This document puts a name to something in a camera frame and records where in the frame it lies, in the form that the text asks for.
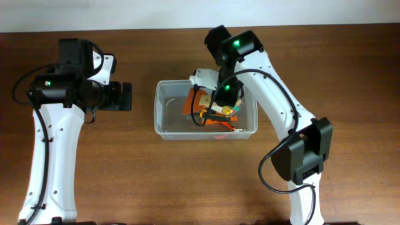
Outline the orange scraper wooden handle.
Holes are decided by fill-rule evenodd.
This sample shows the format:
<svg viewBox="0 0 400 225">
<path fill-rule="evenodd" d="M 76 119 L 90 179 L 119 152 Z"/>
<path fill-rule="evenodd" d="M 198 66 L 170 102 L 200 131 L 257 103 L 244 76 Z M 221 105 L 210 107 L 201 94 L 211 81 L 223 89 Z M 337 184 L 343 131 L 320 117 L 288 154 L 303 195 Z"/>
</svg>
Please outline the orange scraper wooden handle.
<svg viewBox="0 0 400 225">
<path fill-rule="evenodd" d="M 192 87 L 182 109 L 182 115 L 189 115 L 191 113 L 191 105 L 193 105 L 193 112 L 199 113 L 203 109 L 209 106 L 211 101 L 211 95 L 204 90 L 199 89 L 196 94 L 194 94 L 194 88 Z"/>
</svg>

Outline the clear box coloured bits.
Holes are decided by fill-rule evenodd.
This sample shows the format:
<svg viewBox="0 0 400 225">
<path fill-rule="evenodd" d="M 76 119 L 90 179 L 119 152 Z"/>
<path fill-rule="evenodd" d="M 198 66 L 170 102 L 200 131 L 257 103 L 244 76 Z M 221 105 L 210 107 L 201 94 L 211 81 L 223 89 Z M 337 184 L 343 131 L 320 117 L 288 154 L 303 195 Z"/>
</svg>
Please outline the clear box coloured bits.
<svg viewBox="0 0 400 225">
<path fill-rule="evenodd" d="M 240 108 L 241 104 L 243 102 L 241 100 L 238 100 L 235 104 L 235 106 L 218 106 L 216 103 L 212 105 L 212 110 L 215 111 L 216 113 L 225 115 L 225 116 L 233 116 L 236 114 Z"/>
</svg>

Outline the red handled small cutters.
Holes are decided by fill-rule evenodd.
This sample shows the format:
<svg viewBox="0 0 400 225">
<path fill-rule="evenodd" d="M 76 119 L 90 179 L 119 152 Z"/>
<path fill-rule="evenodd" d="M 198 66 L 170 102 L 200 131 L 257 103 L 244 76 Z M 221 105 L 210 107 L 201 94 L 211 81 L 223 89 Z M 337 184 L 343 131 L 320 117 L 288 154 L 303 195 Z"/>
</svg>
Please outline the red handled small cutters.
<svg viewBox="0 0 400 225">
<path fill-rule="evenodd" d="M 243 132 L 244 129 L 240 128 L 235 128 L 234 126 L 230 125 L 228 122 L 219 122 L 221 125 L 225 126 L 226 128 L 229 129 L 229 132 L 235 133 L 235 132 Z M 229 137 L 228 134 L 220 134 L 214 136 L 214 139 L 227 139 Z"/>
</svg>

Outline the clear plastic container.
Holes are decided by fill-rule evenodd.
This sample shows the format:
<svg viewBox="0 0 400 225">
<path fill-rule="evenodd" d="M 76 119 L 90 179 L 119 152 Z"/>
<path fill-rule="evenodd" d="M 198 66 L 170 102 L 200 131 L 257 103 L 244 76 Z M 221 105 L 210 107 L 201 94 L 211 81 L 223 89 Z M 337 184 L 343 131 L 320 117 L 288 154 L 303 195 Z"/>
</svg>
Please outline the clear plastic container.
<svg viewBox="0 0 400 225">
<path fill-rule="evenodd" d="M 188 80 L 158 82 L 154 100 L 154 129 L 164 140 L 248 139 L 257 131 L 257 101 L 250 90 L 244 89 L 243 102 L 237 112 L 238 120 L 231 123 L 237 130 L 230 131 L 222 124 L 199 127 L 189 114 L 182 114 L 191 87 Z"/>
</svg>

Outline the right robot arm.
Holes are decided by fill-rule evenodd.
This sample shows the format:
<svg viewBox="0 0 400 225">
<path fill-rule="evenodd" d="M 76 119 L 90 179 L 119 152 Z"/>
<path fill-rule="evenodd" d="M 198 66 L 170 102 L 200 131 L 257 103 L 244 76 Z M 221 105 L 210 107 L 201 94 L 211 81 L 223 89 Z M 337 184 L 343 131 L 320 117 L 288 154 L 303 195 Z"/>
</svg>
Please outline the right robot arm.
<svg viewBox="0 0 400 225">
<path fill-rule="evenodd" d="M 279 144 L 257 169 L 262 184 L 289 195 L 291 224 L 324 224 L 319 182 L 329 157 L 333 125 L 326 117 L 316 118 L 294 97 L 252 31 L 233 36 L 218 26 L 208 32 L 204 43 L 219 66 L 212 103 L 233 107 L 244 86 L 275 129 Z"/>
</svg>

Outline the orange socket bit rail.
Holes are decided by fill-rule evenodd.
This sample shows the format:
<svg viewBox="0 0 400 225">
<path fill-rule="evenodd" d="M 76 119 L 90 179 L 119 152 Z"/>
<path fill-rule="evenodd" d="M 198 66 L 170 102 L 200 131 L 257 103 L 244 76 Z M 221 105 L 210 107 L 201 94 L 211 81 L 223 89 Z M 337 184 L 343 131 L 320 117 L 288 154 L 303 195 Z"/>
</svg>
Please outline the orange socket bit rail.
<svg viewBox="0 0 400 225">
<path fill-rule="evenodd" d="M 233 123 L 237 122 L 238 118 L 236 116 L 230 117 L 230 116 L 211 116 L 208 117 L 207 119 L 202 119 L 202 123 L 204 125 L 211 125 L 211 124 L 219 124 L 219 122 L 228 122 L 228 123 Z"/>
</svg>

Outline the orange black long-nose pliers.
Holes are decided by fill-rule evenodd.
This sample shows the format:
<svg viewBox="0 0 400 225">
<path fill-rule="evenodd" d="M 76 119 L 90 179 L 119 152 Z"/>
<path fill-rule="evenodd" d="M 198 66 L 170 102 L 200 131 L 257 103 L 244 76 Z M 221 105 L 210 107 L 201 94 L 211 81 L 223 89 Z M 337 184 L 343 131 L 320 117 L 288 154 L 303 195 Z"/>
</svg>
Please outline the orange black long-nose pliers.
<svg viewBox="0 0 400 225">
<path fill-rule="evenodd" d="M 207 113 L 206 109 L 202 109 L 200 111 L 193 112 L 195 118 L 200 118 L 201 122 L 205 121 L 205 114 Z M 206 124 L 213 123 L 213 122 L 236 122 L 238 118 L 236 116 L 227 116 L 223 114 L 218 114 L 215 111 L 211 111 L 208 114 L 206 119 Z"/>
</svg>

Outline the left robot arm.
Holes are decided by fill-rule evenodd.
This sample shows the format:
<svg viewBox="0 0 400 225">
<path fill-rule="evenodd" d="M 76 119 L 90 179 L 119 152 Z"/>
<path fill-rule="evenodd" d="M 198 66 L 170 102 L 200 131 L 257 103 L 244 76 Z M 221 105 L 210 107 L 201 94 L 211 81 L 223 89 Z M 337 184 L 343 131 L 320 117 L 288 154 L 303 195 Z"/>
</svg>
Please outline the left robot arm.
<svg viewBox="0 0 400 225">
<path fill-rule="evenodd" d="M 130 111 L 132 85 L 111 81 L 117 60 L 86 39 L 60 39 L 59 61 L 37 67 L 26 91 L 34 119 L 34 149 L 18 224 L 74 224 L 74 174 L 85 115 Z"/>
</svg>

